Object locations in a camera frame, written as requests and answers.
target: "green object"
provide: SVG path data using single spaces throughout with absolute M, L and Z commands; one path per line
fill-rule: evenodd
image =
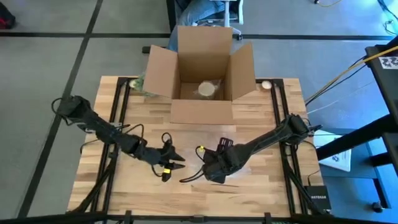
M 148 93 L 144 91 L 144 81 L 145 81 L 145 73 L 138 76 L 137 79 L 134 80 L 133 89 L 139 91 L 144 96 L 155 96 L 153 93 Z

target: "blue fabric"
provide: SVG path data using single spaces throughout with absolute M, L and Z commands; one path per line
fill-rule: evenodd
M 177 25 L 174 27 L 170 35 L 167 49 L 178 52 L 177 26 L 192 26 L 196 21 L 204 19 L 217 12 L 224 11 L 225 4 L 221 1 L 210 0 L 191 0 L 190 2 L 187 0 L 185 0 L 185 2 L 179 0 L 176 1 L 178 5 L 182 7 L 182 13 L 177 21 Z

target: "qr code sticker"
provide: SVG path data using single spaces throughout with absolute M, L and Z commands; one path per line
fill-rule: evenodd
M 384 69 L 398 69 L 398 57 L 379 57 Z

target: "small round object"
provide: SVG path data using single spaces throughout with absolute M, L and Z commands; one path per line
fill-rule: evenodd
M 205 97 L 213 96 L 215 91 L 216 87 L 211 82 L 202 82 L 198 88 L 199 94 Z
M 380 202 L 373 202 L 372 203 L 372 209 L 376 213 L 382 213 L 383 212 L 383 207 L 381 206 Z
M 272 84 L 270 81 L 262 81 L 261 86 L 266 89 L 266 90 L 270 90 L 272 87 Z
M 135 88 L 135 86 L 136 86 L 136 80 L 131 80 L 131 81 L 129 82 L 129 86 L 130 86 L 131 88 Z

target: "white ball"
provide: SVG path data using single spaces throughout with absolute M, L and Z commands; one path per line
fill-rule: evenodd
M 272 84 L 271 84 L 270 81 L 263 81 L 263 82 L 261 83 L 261 86 L 262 86 L 264 89 L 266 89 L 266 90 L 270 90 L 271 87 L 272 87 Z
M 211 82 L 202 82 L 199 85 L 198 92 L 202 96 L 212 96 L 216 91 L 216 87 Z
M 136 80 L 131 80 L 131 81 L 129 82 L 129 86 L 130 86 L 131 88 L 134 88 L 135 85 L 136 85 Z

